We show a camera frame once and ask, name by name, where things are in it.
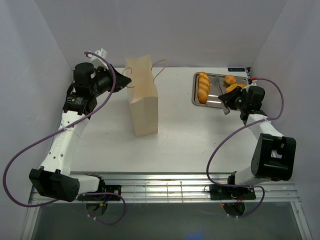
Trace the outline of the metal serving tongs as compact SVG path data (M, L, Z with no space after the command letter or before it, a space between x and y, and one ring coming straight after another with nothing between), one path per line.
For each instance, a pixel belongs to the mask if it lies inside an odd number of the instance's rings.
M223 95L223 91L222 91L221 85L220 85L220 79L217 75L214 77L213 85L217 89L218 95L219 96ZM221 104L222 104L223 113L225 115L228 115L230 113L230 110L225 106L225 104L222 101L221 101Z

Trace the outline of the beige paper bag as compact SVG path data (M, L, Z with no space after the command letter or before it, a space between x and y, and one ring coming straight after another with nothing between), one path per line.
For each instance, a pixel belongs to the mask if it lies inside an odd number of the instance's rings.
M158 133L158 90L153 75L151 57L127 58L125 76L131 79L126 87L127 98L136 137Z

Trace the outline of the scored baguette fake bread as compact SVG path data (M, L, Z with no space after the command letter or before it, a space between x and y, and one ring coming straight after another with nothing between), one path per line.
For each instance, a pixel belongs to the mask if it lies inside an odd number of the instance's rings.
M205 72L200 72L198 75L198 101L201 104L206 104L210 92L209 77Z

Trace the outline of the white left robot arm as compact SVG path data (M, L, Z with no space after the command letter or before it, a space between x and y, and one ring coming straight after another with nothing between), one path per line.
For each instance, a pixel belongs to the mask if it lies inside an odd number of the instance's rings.
M94 67L82 62L75 66L69 86L58 134L54 136L49 153L38 169L31 169L29 179L43 196L72 202L78 195L89 193L95 200L106 195L102 178L97 175L71 177L71 163L80 136L91 114L98 108L97 97L105 92L116 93L131 83L131 79L114 67Z

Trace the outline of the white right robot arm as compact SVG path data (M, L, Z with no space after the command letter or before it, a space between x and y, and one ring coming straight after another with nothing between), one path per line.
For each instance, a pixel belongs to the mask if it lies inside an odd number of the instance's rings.
M297 142L282 135L268 120L261 110L264 97L265 90L259 86L246 89L237 86L218 96L226 108L240 110L240 119L257 139L250 166L228 177L225 191L232 199L244 193L243 185L288 181L293 174Z

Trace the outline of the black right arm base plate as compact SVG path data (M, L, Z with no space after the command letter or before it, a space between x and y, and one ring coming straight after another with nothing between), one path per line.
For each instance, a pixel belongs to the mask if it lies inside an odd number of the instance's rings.
M256 194L252 189L241 187L222 187L214 184L206 185L204 192L211 200L255 200Z

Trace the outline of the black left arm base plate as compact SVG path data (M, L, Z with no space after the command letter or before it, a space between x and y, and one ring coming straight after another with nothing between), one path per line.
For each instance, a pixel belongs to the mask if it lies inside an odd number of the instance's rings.
M110 184L100 184L97 191L94 193L113 193L117 195L121 195L122 186L121 185L110 185ZM88 195L84 193L77 197L79 201L99 201L104 202L107 199L110 201L119 201L120 197L112 195L112 194L99 194L99 195Z

